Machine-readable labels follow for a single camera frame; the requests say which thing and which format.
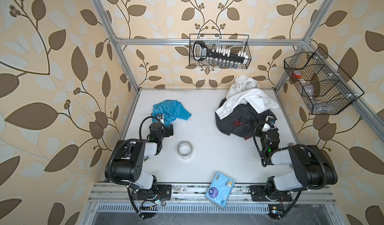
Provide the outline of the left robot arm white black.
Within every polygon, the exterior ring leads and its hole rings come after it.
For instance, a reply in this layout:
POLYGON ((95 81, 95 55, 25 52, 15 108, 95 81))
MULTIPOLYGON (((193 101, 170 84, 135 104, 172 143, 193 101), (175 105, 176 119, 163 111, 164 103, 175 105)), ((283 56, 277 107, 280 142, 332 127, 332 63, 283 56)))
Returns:
POLYGON ((110 182, 131 188, 139 201, 166 201, 171 198, 171 185, 159 185, 156 176, 144 171, 144 161, 157 156, 164 138, 174 135, 173 125, 164 125, 164 115, 148 116, 139 127, 138 139, 119 140, 105 169, 110 182))

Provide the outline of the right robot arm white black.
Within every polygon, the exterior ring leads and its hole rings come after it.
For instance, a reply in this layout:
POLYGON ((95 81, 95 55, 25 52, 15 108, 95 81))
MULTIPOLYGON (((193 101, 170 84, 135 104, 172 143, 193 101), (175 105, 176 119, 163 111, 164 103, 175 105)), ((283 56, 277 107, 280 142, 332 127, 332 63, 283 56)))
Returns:
POLYGON ((279 133, 274 122, 260 122, 253 128, 253 141, 262 167, 290 165, 292 171, 271 176, 264 186, 250 186, 254 202, 292 201, 292 192, 321 190, 334 185, 338 175, 329 159, 316 145, 290 144, 279 147, 279 133))

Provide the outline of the teal cloth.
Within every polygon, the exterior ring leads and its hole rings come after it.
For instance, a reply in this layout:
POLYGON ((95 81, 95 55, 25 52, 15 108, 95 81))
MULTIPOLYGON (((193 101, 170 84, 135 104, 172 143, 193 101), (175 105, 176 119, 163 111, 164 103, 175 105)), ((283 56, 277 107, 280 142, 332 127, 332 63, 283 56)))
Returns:
POLYGON ((177 100, 165 100, 161 103, 153 105, 152 116, 162 114, 164 116, 164 125, 169 127, 170 124, 176 119, 182 119, 187 121, 191 117, 191 113, 188 112, 182 103, 177 100))

